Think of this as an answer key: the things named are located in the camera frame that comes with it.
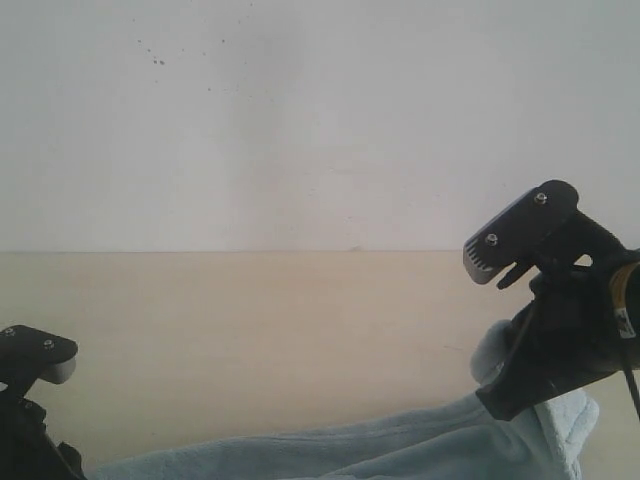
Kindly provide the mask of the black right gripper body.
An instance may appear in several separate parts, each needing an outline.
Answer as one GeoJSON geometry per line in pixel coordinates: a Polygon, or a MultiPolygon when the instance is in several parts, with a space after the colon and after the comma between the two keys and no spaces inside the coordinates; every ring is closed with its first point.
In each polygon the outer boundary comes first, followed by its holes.
{"type": "Polygon", "coordinates": [[[630,367],[630,338],[603,279],[577,269],[556,283],[540,274],[532,301],[507,325],[506,358],[476,395],[497,420],[630,367]]]}

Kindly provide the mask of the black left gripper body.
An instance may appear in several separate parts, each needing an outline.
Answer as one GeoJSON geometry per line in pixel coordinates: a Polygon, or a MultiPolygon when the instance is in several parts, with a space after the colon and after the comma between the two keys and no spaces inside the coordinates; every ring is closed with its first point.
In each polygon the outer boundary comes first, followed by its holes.
{"type": "Polygon", "coordinates": [[[1,392],[1,478],[6,480],[86,479],[82,457],[70,444],[47,434],[46,411],[1,392]]]}

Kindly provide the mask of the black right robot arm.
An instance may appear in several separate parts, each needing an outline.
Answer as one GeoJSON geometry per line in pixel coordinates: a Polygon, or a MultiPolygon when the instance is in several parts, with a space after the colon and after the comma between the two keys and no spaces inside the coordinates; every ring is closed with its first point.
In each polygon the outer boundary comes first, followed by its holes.
{"type": "Polygon", "coordinates": [[[634,401],[639,387],[639,254],[538,274],[532,300],[508,323],[506,358],[476,394],[489,413],[510,421],[524,410],[617,372],[634,401]]]}

